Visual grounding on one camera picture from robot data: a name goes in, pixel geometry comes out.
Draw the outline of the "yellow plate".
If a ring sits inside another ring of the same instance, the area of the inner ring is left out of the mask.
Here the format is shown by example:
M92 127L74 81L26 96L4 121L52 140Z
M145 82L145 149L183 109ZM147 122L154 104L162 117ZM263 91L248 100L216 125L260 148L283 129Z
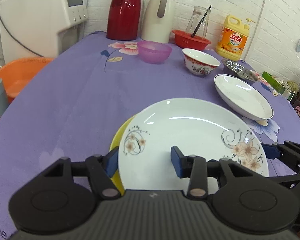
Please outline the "yellow plate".
M122 135L123 135L125 129L129 125L129 123L133 120L134 117L135 116L132 116L128 120L126 120L120 126L120 128L117 130L117 132L115 133L115 135L114 135L114 137L112 139L112 142L111 142L111 145L110 145L110 148L109 148L110 151L113 150L116 146L119 146L121 138L122 138ZM119 169L117 169L115 171L114 175L111 177L111 181L114 183L114 185L116 186L116 188L118 189L118 191L121 194L124 194L125 189L124 189L124 187L122 185L122 182L121 182L121 178L120 178L120 174L119 174Z

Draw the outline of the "white floral plate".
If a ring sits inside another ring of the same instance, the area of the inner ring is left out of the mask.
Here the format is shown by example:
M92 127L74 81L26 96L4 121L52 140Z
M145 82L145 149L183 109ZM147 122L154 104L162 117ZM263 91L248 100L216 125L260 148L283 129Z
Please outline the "white floral plate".
M261 142L248 125L214 103L176 98L147 107L127 125L118 155L119 174L126 190L183 190L171 161L171 147L206 160L229 158L269 176Z

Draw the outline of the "white blue-rimmed plate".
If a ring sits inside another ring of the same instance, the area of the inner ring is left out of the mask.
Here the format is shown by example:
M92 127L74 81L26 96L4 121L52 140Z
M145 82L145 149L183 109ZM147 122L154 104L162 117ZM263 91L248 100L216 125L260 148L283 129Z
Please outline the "white blue-rimmed plate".
M234 111L255 121L272 119L274 110L254 87L231 75L218 74L214 84L219 96Z

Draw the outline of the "stainless steel bowl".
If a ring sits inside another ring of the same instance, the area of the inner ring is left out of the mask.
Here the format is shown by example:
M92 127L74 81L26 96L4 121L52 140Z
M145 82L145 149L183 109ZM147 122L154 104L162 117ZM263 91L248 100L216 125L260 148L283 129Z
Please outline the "stainless steel bowl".
M222 63L224 74L237 77L250 85L259 81L251 70L241 64L227 59L222 59Z

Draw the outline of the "white red patterned bowl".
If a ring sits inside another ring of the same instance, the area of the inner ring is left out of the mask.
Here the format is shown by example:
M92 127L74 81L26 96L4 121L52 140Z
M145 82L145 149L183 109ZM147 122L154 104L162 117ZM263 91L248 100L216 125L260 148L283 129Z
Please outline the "white red patterned bowl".
M197 76L207 76L221 65L215 57L203 51L184 48L182 49L185 67Z

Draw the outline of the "purple plastic bowl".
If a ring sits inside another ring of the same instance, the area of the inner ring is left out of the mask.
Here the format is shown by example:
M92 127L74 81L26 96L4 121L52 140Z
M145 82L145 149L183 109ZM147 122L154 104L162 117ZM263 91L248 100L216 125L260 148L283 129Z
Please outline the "purple plastic bowl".
M159 42L139 41L137 45L139 58L146 63L164 63L172 52L171 46Z

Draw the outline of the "green box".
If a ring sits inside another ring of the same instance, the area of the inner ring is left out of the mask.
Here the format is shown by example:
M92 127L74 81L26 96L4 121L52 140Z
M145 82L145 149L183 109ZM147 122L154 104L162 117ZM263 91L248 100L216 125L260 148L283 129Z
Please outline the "green box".
M266 80L267 84L270 85L273 96L278 96L279 94L283 95L285 93L285 86L277 81L271 74L263 72L262 77Z

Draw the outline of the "yellow detergent bottle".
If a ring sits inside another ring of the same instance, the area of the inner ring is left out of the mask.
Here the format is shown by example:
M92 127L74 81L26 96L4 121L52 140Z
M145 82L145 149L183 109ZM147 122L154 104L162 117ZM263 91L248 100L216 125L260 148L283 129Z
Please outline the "yellow detergent bottle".
M225 59L238 61L241 59L245 44L249 37L250 18L246 18L244 24L239 18L226 16L223 28L216 46L216 53Z

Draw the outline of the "red plastic basket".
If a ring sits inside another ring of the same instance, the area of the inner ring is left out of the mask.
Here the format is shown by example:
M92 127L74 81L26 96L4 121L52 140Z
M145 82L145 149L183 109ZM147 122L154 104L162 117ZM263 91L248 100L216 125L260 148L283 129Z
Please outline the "red plastic basket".
M198 35L191 37L191 35L185 33L185 31L172 30L172 33L174 33L175 44L182 49L190 48L203 51L209 44L211 44L211 41L208 39L201 38Z

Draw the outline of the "glass pitcher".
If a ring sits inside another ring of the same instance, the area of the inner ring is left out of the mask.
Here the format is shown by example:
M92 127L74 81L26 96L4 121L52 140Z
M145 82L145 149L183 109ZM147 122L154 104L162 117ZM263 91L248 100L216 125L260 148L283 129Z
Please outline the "glass pitcher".
M191 37L206 38L210 12L211 6L204 8L195 5L185 33Z

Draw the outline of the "white thermos jug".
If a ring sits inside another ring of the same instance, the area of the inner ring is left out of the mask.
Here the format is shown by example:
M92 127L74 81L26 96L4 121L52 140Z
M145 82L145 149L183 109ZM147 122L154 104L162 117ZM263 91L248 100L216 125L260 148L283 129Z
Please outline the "white thermos jug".
M174 12L174 0L150 0L143 19L141 39L168 43L173 27Z

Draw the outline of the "red thermos jug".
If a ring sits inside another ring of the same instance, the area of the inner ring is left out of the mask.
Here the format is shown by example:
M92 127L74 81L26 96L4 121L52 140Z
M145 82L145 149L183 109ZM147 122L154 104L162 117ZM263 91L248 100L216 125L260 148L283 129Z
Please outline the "red thermos jug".
M141 0L112 0L106 37L121 41L136 39L140 12Z

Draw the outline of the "black stirring stick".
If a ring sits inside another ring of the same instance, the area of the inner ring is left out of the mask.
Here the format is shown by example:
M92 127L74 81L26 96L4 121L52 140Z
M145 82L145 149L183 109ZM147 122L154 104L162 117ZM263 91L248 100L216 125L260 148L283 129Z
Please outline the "black stirring stick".
M211 7L211 5L208 8L202 8L199 6L194 7L192 23L190 27L191 37L195 37L199 30L202 28L202 38L205 38Z

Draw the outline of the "white water dispenser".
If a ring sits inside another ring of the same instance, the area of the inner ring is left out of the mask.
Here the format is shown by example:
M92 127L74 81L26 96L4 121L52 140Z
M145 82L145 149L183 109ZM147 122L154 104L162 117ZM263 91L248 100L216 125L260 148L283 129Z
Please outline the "white water dispenser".
M88 0L2 0L0 37L5 63L56 58L83 38Z

